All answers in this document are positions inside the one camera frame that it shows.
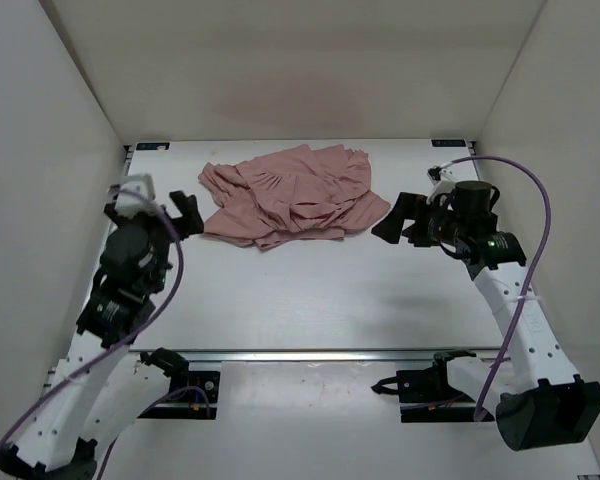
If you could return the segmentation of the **pink ruffled skirt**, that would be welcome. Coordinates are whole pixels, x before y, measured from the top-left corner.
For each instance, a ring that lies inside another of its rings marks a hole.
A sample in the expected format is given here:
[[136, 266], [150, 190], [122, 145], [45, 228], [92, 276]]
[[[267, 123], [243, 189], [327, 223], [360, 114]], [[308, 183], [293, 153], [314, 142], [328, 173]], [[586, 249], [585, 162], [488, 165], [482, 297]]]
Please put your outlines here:
[[267, 251], [295, 240], [336, 240], [374, 226], [390, 203], [372, 191], [369, 156], [339, 144], [303, 144], [198, 176], [218, 206], [204, 233]]

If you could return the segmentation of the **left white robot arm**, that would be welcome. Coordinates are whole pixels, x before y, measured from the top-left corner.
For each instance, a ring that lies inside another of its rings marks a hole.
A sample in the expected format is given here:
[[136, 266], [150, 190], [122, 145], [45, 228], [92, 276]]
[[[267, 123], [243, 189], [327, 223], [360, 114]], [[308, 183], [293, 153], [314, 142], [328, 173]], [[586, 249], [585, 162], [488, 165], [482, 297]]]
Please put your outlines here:
[[148, 194], [116, 188], [104, 212], [106, 239], [87, 303], [48, 390], [0, 440], [0, 471], [16, 479], [100, 477], [117, 437], [158, 403], [191, 391], [189, 363], [158, 348], [140, 355], [121, 381], [110, 379], [130, 347], [165, 310], [169, 251], [204, 230], [195, 196], [173, 191], [172, 218]]

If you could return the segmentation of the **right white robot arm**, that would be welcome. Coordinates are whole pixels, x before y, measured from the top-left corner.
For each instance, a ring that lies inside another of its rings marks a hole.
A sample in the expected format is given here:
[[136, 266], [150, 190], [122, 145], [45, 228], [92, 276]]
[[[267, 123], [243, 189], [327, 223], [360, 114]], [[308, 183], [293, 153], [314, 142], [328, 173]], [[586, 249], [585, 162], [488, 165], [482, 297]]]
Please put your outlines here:
[[503, 335], [503, 352], [493, 362], [469, 350], [437, 352], [431, 367], [397, 372], [395, 388], [381, 380], [372, 389], [398, 396], [405, 409], [473, 400], [514, 451], [580, 443], [600, 414], [600, 383], [584, 380], [561, 349], [522, 247], [498, 228], [499, 197], [482, 181], [460, 181], [433, 199], [402, 192], [372, 233], [390, 244], [438, 246], [461, 261]]

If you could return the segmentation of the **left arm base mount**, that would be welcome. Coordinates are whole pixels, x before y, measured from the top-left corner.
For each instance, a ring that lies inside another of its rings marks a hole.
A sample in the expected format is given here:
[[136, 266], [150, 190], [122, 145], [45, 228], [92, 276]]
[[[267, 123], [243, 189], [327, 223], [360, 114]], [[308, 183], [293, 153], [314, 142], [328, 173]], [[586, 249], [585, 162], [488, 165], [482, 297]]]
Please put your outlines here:
[[218, 368], [195, 366], [184, 356], [164, 348], [141, 352], [137, 366], [159, 371], [158, 380], [168, 382], [165, 391], [160, 391], [139, 419], [216, 419], [221, 381]]

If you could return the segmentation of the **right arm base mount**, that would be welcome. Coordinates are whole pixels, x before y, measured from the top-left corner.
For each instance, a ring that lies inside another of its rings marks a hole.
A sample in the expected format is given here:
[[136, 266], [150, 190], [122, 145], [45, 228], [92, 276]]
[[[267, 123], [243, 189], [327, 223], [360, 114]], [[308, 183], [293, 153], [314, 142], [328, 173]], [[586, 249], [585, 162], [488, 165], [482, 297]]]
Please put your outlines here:
[[398, 397], [403, 424], [472, 422], [473, 401], [449, 385], [446, 373], [450, 361], [464, 357], [478, 358], [470, 350], [436, 352], [430, 367], [397, 370], [393, 377], [381, 379], [372, 385], [371, 390], [378, 395]]

